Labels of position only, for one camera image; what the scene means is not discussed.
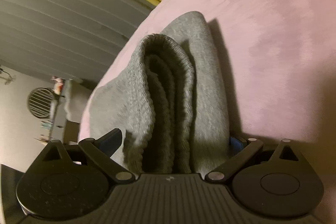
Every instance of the gray fabric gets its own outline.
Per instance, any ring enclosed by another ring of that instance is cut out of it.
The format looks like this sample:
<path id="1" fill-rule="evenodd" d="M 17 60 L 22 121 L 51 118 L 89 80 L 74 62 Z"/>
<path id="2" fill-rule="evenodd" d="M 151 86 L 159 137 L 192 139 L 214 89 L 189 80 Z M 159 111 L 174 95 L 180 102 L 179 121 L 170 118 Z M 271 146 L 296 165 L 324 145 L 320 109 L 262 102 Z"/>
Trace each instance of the gray fabric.
<path id="1" fill-rule="evenodd" d="M 92 99 L 90 135 L 123 131 L 112 159 L 138 174 L 206 174 L 226 160 L 228 115 L 217 52 L 199 12 L 143 38 Z"/>

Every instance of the pink blanket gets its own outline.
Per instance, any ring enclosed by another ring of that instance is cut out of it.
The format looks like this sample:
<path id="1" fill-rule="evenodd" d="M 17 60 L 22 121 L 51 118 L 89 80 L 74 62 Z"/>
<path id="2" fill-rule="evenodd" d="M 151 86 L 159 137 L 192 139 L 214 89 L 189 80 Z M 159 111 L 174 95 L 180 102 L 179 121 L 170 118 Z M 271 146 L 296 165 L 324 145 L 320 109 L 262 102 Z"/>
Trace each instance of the pink blanket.
<path id="1" fill-rule="evenodd" d="M 316 215 L 336 223 L 336 0 L 163 0 L 98 86 L 126 67 L 142 37 L 191 10 L 218 48 L 230 129 L 297 141 L 325 185 Z M 89 104 L 80 139 L 89 136 Z"/>

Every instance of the gray cloth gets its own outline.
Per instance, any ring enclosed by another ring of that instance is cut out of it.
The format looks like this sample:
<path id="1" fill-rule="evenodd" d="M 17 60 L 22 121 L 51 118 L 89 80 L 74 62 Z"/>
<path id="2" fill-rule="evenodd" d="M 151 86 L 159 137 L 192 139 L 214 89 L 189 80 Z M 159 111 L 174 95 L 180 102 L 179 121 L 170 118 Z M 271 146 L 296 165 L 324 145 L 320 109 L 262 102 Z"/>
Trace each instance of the gray cloth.
<path id="1" fill-rule="evenodd" d="M 127 67 L 97 89 L 90 135 L 123 131 L 112 159 L 136 174 L 205 175 L 227 158 L 224 83 L 202 14 L 188 12 L 142 39 Z"/>

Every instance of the pink bed sheet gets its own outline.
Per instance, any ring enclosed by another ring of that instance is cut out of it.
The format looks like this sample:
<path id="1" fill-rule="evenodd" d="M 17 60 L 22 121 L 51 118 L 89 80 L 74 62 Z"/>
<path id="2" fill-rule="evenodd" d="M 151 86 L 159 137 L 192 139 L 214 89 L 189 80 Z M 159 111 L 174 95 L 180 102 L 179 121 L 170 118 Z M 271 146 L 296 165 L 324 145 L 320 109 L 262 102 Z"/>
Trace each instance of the pink bed sheet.
<path id="1" fill-rule="evenodd" d="M 336 223 L 336 0 L 163 0 L 98 86 L 126 67 L 142 37 L 191 10 L 203 13 L 214 36 L 230 129 L 297 141 L 325 185 L 315 214 Z M 80 139 L 90 135 L 89 106 Z"/>

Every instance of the silver screw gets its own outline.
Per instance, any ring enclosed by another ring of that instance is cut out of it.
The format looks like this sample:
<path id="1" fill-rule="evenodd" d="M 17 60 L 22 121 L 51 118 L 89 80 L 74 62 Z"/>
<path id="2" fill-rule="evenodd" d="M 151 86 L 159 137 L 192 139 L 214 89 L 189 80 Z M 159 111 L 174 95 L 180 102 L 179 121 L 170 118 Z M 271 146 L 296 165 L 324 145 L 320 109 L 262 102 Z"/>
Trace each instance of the silver screw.
<path id="1" fill-rule="evenodd" d="M 211 180 L 222 180 L 224 177 L 224 174 L 221 172 L 211 172 L 208 174 L 208 178 Z"/>
<path id="2" fill-rule="evenodd" d="M 118 180 L 129 180 L 132 178 L 132 174 L 129 172 L 119 172 L 115 175 Z"/>

